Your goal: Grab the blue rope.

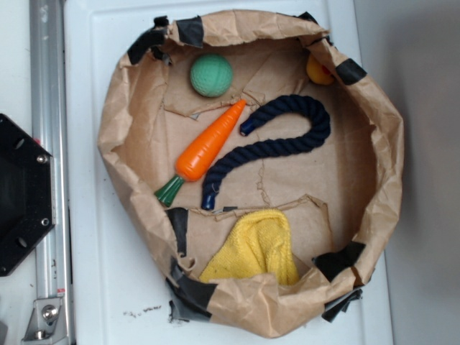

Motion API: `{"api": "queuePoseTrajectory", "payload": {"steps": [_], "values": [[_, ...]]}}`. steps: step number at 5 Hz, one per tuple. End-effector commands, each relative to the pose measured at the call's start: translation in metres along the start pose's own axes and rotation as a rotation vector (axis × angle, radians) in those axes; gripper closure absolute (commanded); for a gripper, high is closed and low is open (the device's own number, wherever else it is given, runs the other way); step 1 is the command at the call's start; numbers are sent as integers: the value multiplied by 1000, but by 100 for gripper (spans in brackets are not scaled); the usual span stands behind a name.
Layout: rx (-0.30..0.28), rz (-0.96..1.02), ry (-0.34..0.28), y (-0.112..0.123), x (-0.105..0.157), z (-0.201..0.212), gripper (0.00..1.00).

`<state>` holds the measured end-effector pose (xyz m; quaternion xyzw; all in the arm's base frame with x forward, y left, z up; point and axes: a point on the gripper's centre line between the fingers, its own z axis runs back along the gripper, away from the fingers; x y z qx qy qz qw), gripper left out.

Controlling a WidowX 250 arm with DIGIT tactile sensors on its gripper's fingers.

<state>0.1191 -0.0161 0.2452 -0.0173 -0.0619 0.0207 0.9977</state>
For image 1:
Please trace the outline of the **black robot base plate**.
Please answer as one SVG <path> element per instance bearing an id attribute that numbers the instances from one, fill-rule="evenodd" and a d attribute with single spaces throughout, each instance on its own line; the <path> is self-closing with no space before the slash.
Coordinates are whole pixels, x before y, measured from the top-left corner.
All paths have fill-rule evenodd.
<path id="1" fill-rule="evenodd" d="M 52 155 L 1 115 L 1 276 L 24 261 L 54 226 Z"/>

